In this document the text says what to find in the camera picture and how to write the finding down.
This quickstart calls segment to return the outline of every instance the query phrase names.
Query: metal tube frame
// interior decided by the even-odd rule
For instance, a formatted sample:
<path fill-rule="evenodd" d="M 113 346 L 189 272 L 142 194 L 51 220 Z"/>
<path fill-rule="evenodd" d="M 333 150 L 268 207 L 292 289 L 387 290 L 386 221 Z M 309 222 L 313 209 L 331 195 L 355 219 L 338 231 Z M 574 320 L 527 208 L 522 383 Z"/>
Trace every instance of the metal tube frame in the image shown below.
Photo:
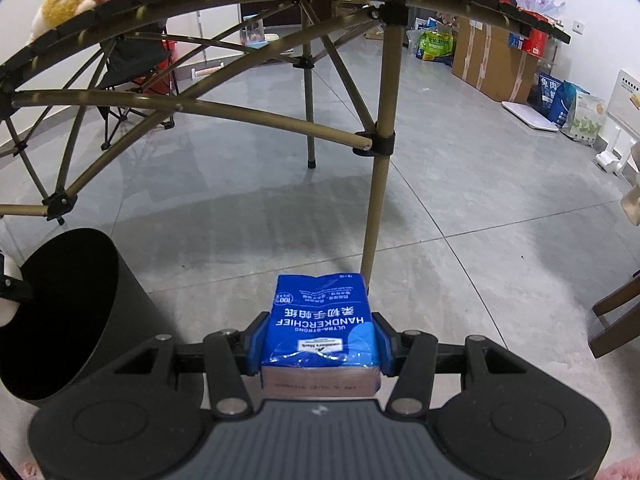
<path fill-rule="evenodd" d="M 281 12 L 283 10 L 289 9 L 292 6 L 293 6 L 292 2 L 285 2 L 285 3 L 280 4 L 279 6 L 271 7 L 271 9 L 267 9 L 267 10 L 264 10 L 263 12 L 259 12 L 258 14 L 253 16 L 252 18 L 249 18 L 248 20 L 244 20 L 244 22 L 240 22 L 237 25 L 234 25 L 233 27 L 229 27 L 227 30 L 224 30 L 220 34 L 217 34 L 216 36 L 211 38 L 211 41 L 224 40 L 225 38 L 227 38 L 228 36 L 231 36 L 234 32 L 237 32 L 241 28 L 247 27 L 248 25 L 251 25 L 252 23 L 259 22 L 260 20 L 263 20 L 265 18 L 273 16 L 274 14 L 277 14 L 278 12 Z M 162 80 L 162 78 L 164 76 L 166 76 L 167 74 L 169 74 L 170 72 L 172 72 L 173 70 L 178 68 L 180 65 L 184 64 L 185 62 L 187 62 L 190 59 L 193 59 L 194 57 L 196 57 L 201 52 L 204 52 L 207 49 L 208 46 L 209 45 L 203 44 L 203 45 L 201 45 L 201 46 L 199 46 L 197 48 L 194 48 L 190 52 L 187 52 L 184 56 L 182 56 L 181 58 L 177 59 L 176 61 L 171 63 L 168 67 L 166 67 L 165 69 L 161 70 L 158 74 L 153 76 L 149 81 L 146 81 L 142 85 L 141 90 L 145 91 L 148 88 L 151 88 L 158 81 Z"/>
<path fill-rule="evenodd" d="M 113 48 L 116 45 L 116 40 L 111 40 L 105 47 L 102 49 L 102 59 L 98 66 L 94 71 L 94 75 L 89 82 L 89 90 L 93 90 L 95 86 L 98 84 L 98 79 L 102 75 L 102 70 L 107 65 L 107 60 L 111 55 Z M 82 121 L 84 120 L 84 115 L 86 114 L 86 105 L 81 105 L 78 108 L 78 113 L 76 114 L 76 118 L 74 120 L 74 124 L 71 127 L 71 131 L 69 132 L 69 137 L 66 141 L 65 151 L 62 154 L 62 161 L 60 162 L 60 170 L 58 171 L 58 179 L 56 180 L 56 191 L 65 189 L 66 178 L 69 173 L 69 168 L 71 167 L 71 157 L 74 154 L 74 148 L 76 147 L 76 140 L 78 140 L 78 134 L 80 133 L 80 127 L 82 126 Z"/>
<path fill-rule="evenodd" d="M 309 5 L 309 2 L 306 0 L 300 0 L 300 7 L 304 10 L 307 19 L 310 20 L 311 23 L 318 23 L 318 17 L 316 16 L 316 12 L 313 10 L 313 7 Z M 351 99 L 351 103 L 360 118 L 360 122 L 366 132 L 374 132 L 376 129 L 376 124 L 373 122 L 371 118 L 371 114 L 369 113 L 369 109 L 364 102 L 364 99 L 358 92 L 358 87 L 356 83 L 353 81 L 351 74 L 349 74 L 349 70 L 347 70 L 346 65 L 342 61 L 340 54 L 335 49 L 334 42 L 328 36 L 321 36 L 320 40 L 326 49 L 329 58 L 331 58 L 332 63 L 335 66 L 336 72 L 344 85 L 347 94 L 349 94 L 349 99 Z"/>
<path fill-rule="evenodd" d="M 102 54 L 102 50 L 101 49 L 99 49 L 98 52 L 93 54 L 87 61 L 84 62 L 84 65 L 82 65 L 78 69 L 78 71 L 71 76 L 69 81 L 67 81 L 65 83 L 65 85 L 62 87 L 62 89 L 66 90 L 68 88 L 71 88 L 71 85 L 73 83 L 75 83 L 78 80 L 78 78 L 86 71 L 86 69 L 88 69 L 94 63 L 94 61 L 100 57 L 100 54 Z M 51 110 L 53 110 L 53 106 L 48 106 L 47 108 L 45 108 L 44 111 L 38 117 L 38 119 L 33 123 L 33 126 L 29 129 L 27 134 L 22 139 L 20 139 L 20 136 L 18 136 L 18 142 L 15 142 L 15 139 L 12 138 L 12 141 L 14 142 L 14 144 L 16 144 L 16 146 L 14 146 L 12 148 L 9 148 L 7 150 L 4 150 L 3 152 L 0 152 L 0 158 L 3 158 L 4 156 L 7 156 L 7 155 L 13 155 L 14 153 L 17 153 L 18 152 L 18 147 L 17 147 L 18 144 L 29 142 L 31 137 L 33 137 L 33 134 L 38 129 L 38 126 L 40 126 L 42 124 L 42 121 L 49 115 Z"/>
<path fill-rule="evenodd" d="M 387 26 L 382 46 L 382 69 L 380 71 L 380 96 L 378 99 L 377 133 L 382 137 L 394 134 L 396 108 L 398 106 L 398 89 L 400 86 L 400 67 L 402 62 L 402 38 L 404 27 Z M 389 172 L 388 155 L 377 155 L 373 158 L 371 173 L 371 190 L 369 210 L 367 212 L 367 229 L 362 250 L 360 273 L 364 277 L 367 288 L 371 281 L 373 259 L 378 244 L 382 207 L 385 202 L 386 178 Z"/>
<path fill-rule="evenodd" d="M 311 21 L 300 7 L 300 21 L 302 23 L 302 30 L 311 27 Z M 311 51 L 311 42 L 307 41 L 302 44 L 302 57 L 303 59 L 311 62 L 313 59 Z M 313 123 L 314 122 L 314 71 L 311 68 L 303 69 L 303 85 L 305 87 L 305 119 Z M 310 170 L 316 168 L 316 140 L 312 136 L 306 138 L 306 166 Z"/>
<path fill-rule="evenodd" d="M 70 37 L 60 42 L 61 44 L 54 52 L 46 52 L 34 59 L 30 67 L 26 68 L 24 74 L 27 78 L 31 78 L 36 74 L 46 70 L 48 67 L 54 65 L 62 59 L 71 56 L 80 50 L 91 46 L 92 44 L 100 41 L 114 38 L 119 34 L 126 34 L 127 30 L 139 28 L 147 23 L 152 23 L 160 18 L 167 18 L 170 16 L 176 16 L 185 12 L 191 12 L 192 10 L 210 8 L 215 6 L 222 6 L 229 3 L 236 3 L 240 0 L 164 0 L 158 4 L 149 4 L 148 6 L 140 7 L 132 10 L 129 16 L 122 16 L 114 19 L 106 19 L 105 23 L 101 23 L 100 27 L 91 27 L 85 30 L 79 37 Z M 422 0 L 411 0 L 417 6 L 421 7 Z M 446 7 L 444 10 L 449 10 L 447 7 L 449 2 L 442 2 L 442 6 Z M 303 28 L 299 32 L 293 33 L 289 36 L 281 38 L 267 46 L 260 49 L 251 49 L 249 47 L 239 46 L 222 41 L 228 35 L 246 26 L 247 24 L 263 19 L 264 17 L 271 16 L 287 9 L 294 4 L 300 6 Z M 378 107 L 378 122 L 375 123 L 370 116 L 364 101 L 358 92 L 358 89 L 349 74 L 347 67 L 337 53 L 337 47 L 346 44 L 354 38 L 362 35 L 366 30 L 369 30 L 372 26 L 380 22 L 377 19 L 372 18 L 371 8 L 365 8 L 354 12 L 349 16 L 340 16 L 332 18 L 325 22 L 319 22 L 313 9 L 308 4 L 307 0 L 296 1 L 291 0 L 284 4 L 280 4 L 272 9 L 266 10 L 260 13 L 258 16 L 245 20 L 238 25 L 227 29 L 221 34 L 211 38 L 210 40 L 201 40 L 200 38 L 189 38 L 185 36 L 176 36 L 170 34 L 151 35 L 142 33 L 132 33 L 129 37 L 140 39 L 163 39 L 163 40 L 176 40 L 185 41 L 188 43 L 200 44 L 198 48 L 176 60 L 169 65 L 162 72 L 155 76 L 156 80 L 162 79 L 167 73 L 174 70 L 176 67 L 183 64 L 188 59 L 193 58 L 197 53 L 202 52 L 208 46 L 221 46 L 223 48 L 230 48 L 231 50 L 238 50 L 244 52 L 246 55 L 239 57 L 229 65 L 224 66 L 217 72 L 206 76 L 206 78 L 193 84 L 189 89 L 184 91 L 180 96 L 161 96 L 161 95 L 147 95 L 137 94 L 133 92 L 117 92 L 117 91 L 102 91 L 93 89 L 97 83 L 108 53 L 104 53 L 94 78 L 89 86 L 88 90 L 69 90 L 68 88 L 79 75 L 84 72 L 91 62 L 94 62 L 96 57 L 94 56 L 82 67 L 82 69 L 76 73 L 76 75 L 65 85 L 62 90 L 43 90 L 43 91 L 21 91 L 16 92 L 12 96 L 12 104 L 15 107 L 29 107 L 29 106 L 43 106 L 47 105 L 50 110 L 55 105 L 79 105 L 80 109 L 74 125 L 72 127 L 69 140 L 65 149 L 62 164 L 60 167 L 60 173 L 56 183 L 56 192 L 63 192 L 69 197 L 76 197 L 78 192 L 86 186 L 93 178 L 95 178 L 110 162 L 123 153 L 129 146 L 131 146 L 136 140 L 145 135 L 151 128 L 155 127 L 161 121 L 165 120 L 169 115 L 176 112 L 183 112 L 188 114 L 199 114 L 203 116 L 212 116 L 218 118 L 226 118 L 229 120 L 243 121 L 252 124 L 261 124 L 263 126 L 270 126 L 273 128 L 279 128 L 306 135 L 308 138 L 308 161 L 309 167 L 311 162 L 315 164 L 315 149 L 314 138 L 318 137 L 333 142 L 338 142 L 353 148 L 360 150 L 369 150 L 372 145 L 372 140 L 363 136 L 355 136 L 352 133 L 323 126 L 321 124 L 314 123 L 314 109 L 313 109 L 313 86 L 312 86 L 312 69 L 304 69 L 304 84 L 305 84 L 305 121 L 298 120 L 291 117 L 282 116 L 279 114 L 273 114 L 261 110 L 253 110 L 250 108 L 238 107 L 227 104 L 205 102 L 199 98 L 216 88 L 223 82 L 228 81 L 233 76 L 248 70 L 258 64 L 261 64 L 269 59 L 277 59 L 286 62 L 297 62 L 293 57 L 283 56 L 281 53 L 289 50 L 290 48 L 300 46 L 303 47 L 303 57 L 310 62 L 316 62 L 322 59 L 324 56 L 330 56 L 332 63 L 335 65 L 340 79 L 343 81 L 345 88 L 347 89 L 351 101 L 353 102 L 358 116 L 360 117 L 363 126 L 368 132 L 377 134 L 378 136 L 388 137 L 394 132 L 394 121 L 396 114 L 396 105 L 398 99 L 398 87 L 399 87 L 399 74 L 401 63 L 401 49 L 402 49 L 402 35 L 404 34 L 404 27 L 388 26 L 385 31 L 385 39 L 383 43 L 383 60 L 382 60 L 382 74 L 380 85 L 380 100 Z M 487 22 L 499 22 L 499 18 L 490 16 L 490 20 Z M 329 34 L 342 28 L 350 28 L 345 34 L 343 34 L 338 40 L 332 41 L 329 38 Z M 311 41 L 315 38 L 321 38 L 324 45 L 324 50 L 318 53 L 315 57 L 312 55 Z M 154 83 L 154 79 L 146 82 L 146 86 L 150 87 Z M 66 177 L 68 175 L 68 169 L 72 158 L 75 142 L 78 136 L 78 132 L 81 126 L 81 120 L 84 113 L 82 110 L 90 105 L 111 105 L 111 106 L 123 106 L 123 107 L 145 107 L 152 108 L 156 111 L 151 113 L 140 123 L 129 130 L 122 138 L 120 138 L 114 145 L 101 156 L 98 157 L 93 164 L 91 164 L 74 182 L 66 187 Z M 33 134 L 35 129 L 42 122 L 44 117 L 38 120 L 37 124 L 30 130 L 28 135 Z M 376 245 L 378 240 L 378 234 L 380 231 L 380 222 L 382 218 L 382 208 L 384 203 L 386 179 L 388 175 L 390 159 L 386 155 L 374 156 L 371 190 L 369 197 L 369 210 L 367 214 L 366 234 L 364 240 L 364 248 L 362 254 L 362 266 L 361 273 L 364 279 L 369 285 L 373 259 L 376 252 Z M 43 197 L 46 192 L 42 187 L 42 184 L 36 186 L 40 190 Z M 40 205 L 9 205 L 0 204 L 0 216 L 3 215 L 18 215 L 18 216 L 47 216 L 47 206 Z"/>
<path fill-rule="evenodd" d="M 12 141 L 14 142 L 14 144 L 16 146 L 18 146 L 20 144 L 20 139 L 18 138 L 18 132 L 15 131 L 14 122 L 11 120 L 11 117 L 9 117 L 5 121 L 5 123 L 6 123 L 7 129 L 9 130 L 9 135 L 11 135 Z M 42 185 L 42 182 L 40 181 L 38 175 L 36 174 L 36 170 L 33 169 L 33 164 L 29 160 L 29 157 L 24 152 L 24 149 L 18 148 L 18 153 L 20 154 L 20 158 L 22 159 L 22 163 L 24 164 L 24 167 L 27 169 L 27 173 L 29 173 L 29 176 L 33 180 L 33 183 L 38 188 L 38 191 L 40 192 L 42 197 L 46 198 L 48 196 L 47 195 L 47 191 L 44 189 L 44 186 Z"/>
<path fill-rule="evenodd" d="M 194 38 L 193 36 L 178 36 L 177 34 L 158 34 L 156 32 L 129 32 L 125 34 L 124 37 L 132 40 L 180 41 L 181 43 L 194 43 L 203 45 L 204 47 L 218 46 L 220 48 L 226 48 L 227 50 L 237 50 L 238 52 L 242 52 L 244 54 L 249 54 L 254 50 L 257 50 L 256 48 L 250 46 L 244 46 L 237 43 L 229 43 L 228 41 L 220 41 L 214 39 L 205 40 L 204 38 Z M 271 59 L 277 59 L 285 63 L 298 62 L 297 59 L 291 56 L 282 56 L 280 54 L 273 56 L 273 58 Z"/>

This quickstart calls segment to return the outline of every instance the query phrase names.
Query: white stand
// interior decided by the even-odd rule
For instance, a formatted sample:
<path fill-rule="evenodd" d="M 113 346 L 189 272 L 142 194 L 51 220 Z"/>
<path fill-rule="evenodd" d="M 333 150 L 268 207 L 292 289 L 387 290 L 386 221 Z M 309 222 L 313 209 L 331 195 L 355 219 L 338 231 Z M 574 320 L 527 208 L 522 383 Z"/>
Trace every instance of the white stand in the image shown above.
<path fill-rule="evenodd" d="M 622 129 L 617 124 L 615 129 L 616 134 L 611 137 L 611 140 L 607 143 L 606 149 L 596 155 L 596 162 L 607 173 L 620 175 L 622 170 L 625 169 L 625 164 L 629 160 L 629 156 L 631 156 L 631 147 L 636 143 L 636 141 L 631 139 L 622 151 L 620 158 L 617 158 L 616 155 L 614 155 L 613 150 L 620 138 L 620 132 Z"/>

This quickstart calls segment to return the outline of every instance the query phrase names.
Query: light switch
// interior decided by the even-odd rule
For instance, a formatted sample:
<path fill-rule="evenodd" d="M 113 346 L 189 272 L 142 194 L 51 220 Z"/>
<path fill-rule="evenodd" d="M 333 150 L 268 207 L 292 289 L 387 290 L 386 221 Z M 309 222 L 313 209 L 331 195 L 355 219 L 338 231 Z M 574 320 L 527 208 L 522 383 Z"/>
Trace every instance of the light switch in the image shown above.
<path fill-rule="evenodd" d="M 583 34 L 584 33 L 584 23 L 574 22 L 574 32 L 576 32 L 577 34 Z"/>

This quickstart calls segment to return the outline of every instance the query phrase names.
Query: green bag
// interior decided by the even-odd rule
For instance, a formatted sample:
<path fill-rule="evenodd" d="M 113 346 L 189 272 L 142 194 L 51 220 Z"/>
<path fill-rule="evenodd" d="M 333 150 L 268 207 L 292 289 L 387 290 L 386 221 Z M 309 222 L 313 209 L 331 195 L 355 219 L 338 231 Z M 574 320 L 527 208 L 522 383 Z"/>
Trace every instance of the green bag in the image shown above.
<path fill-rule="evenodd" d="M 415 57 L 425 61 L 433 61 L 437 57 L 450 56 L 452 53 L 453 35 L 430 29 L 425 30 L 421 35 Z"/>

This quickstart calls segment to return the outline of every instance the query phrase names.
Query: tissue pack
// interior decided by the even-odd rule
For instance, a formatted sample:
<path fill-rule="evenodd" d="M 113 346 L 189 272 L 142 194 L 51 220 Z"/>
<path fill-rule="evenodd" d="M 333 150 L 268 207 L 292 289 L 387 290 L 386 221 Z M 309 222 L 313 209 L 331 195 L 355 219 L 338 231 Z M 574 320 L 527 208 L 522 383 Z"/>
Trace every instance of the tissue pack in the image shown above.
<path fill-rule="evenodd" d="M 370 397 L 380 387 L 360 274 L 279 276 L 268 323 L 262 351 L 267 396 Z"/>

